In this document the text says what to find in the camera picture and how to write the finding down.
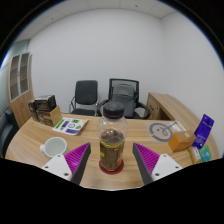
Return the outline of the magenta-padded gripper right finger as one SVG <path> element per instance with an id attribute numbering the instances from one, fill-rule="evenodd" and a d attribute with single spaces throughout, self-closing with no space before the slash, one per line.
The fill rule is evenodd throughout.
<path id="1" fill-rule="evenodd" d="M 182 169 L 168 154 L 157 154 L 138 143 L 133 144 L 133 154 L 145 185 Z"/>

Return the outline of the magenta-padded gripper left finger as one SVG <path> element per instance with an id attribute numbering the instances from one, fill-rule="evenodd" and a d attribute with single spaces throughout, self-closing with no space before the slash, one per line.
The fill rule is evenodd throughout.
<path id="1" fill-rule="evenodd" d="M 66 155 L 57 154 L 42 169 L 79 185 L 91 153 L 91 144 L 81 145 Z"/>

